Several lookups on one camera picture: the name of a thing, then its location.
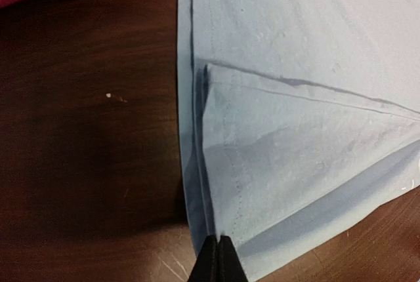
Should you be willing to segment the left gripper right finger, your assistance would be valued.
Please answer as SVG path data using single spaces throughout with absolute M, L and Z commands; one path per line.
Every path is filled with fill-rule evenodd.
M 220 282 L 247 282 L 246 274 L 230 237 L 222 235 L 218 244 L 218 273 Z

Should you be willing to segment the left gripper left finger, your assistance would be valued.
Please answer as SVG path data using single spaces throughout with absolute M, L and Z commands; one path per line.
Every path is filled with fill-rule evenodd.
M 188 282 L 217 281 L 217 245 L 217 238 L 214 235 L 205 238 Z

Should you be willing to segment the blue printed garment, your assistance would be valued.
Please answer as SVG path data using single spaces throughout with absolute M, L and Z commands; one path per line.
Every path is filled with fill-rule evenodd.
M 419 0 L 178 0 L 194 248 L 250 281 L 419 186 Z

